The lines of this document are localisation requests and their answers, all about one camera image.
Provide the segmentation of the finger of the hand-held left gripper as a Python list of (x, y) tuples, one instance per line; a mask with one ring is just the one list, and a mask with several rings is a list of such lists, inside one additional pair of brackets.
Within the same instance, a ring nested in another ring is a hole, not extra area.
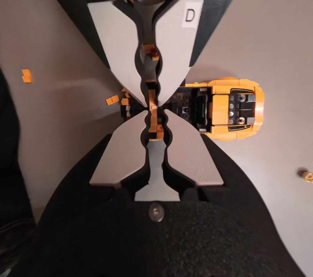
[(87, 4), (109, 69), (119, 83), (144, 107), (146, 87), (142, 79), (140, 52), (143, 23), (136, 10), (124, 0)]
[(160, 56), (159, 107), (170, 99), (190, 70), (203, 3), (204, 0), (167, 0), (153, 16), (155, 46)]

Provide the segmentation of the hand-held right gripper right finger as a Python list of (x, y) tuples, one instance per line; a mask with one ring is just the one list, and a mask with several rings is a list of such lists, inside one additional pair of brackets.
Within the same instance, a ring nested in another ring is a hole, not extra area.
[(187, 121), (164, 110), (165, 183), (176, 192), (189, 188), (222, 186), (224, 181), (202, 139)]

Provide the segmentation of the yellow lego bumper assembly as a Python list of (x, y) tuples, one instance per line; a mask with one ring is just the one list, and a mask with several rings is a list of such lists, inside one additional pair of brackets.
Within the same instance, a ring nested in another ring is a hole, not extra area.
[(159, 53), (154, 44), (144, 45), (144, 52), (151, 58), (152, 61), (159, 61)]

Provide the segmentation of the yellow lego car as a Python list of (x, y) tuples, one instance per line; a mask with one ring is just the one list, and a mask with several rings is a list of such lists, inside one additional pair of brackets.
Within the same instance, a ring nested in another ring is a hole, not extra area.
[[(155, 89), (157, 95), (157, 82), (148, 80), (146, 84), (148, 90)], [(122, 91), (120, 113), (125, 122), (149, 110), (149, 106), (143, 107), (125, 89)], [(234, 77), (191, 84), (183, 81), (170, 99), (157, 107), (162, 126), (165, 109), (211, 139), (245, 139), (255, 135), (263, 124), (264, 92), (258, 83)]]

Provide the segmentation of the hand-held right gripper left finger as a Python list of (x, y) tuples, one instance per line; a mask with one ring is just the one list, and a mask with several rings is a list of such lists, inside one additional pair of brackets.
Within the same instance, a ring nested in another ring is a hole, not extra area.
[(149, 122), (150, 112), (144, 110), (113, 132), (90, 179), (91, 186), (124, 187), (137, 192), (148, 184)]

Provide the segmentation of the yellow angled lego plate piece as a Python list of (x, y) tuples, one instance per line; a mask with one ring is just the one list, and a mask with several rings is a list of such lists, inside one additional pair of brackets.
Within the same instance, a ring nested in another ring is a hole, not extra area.
[(151, 112), (149, 141), (160, 141), (164, 138), (164, 129), (161, 120), (158, 120), (155, 89), (149, 90), (149, 110)]

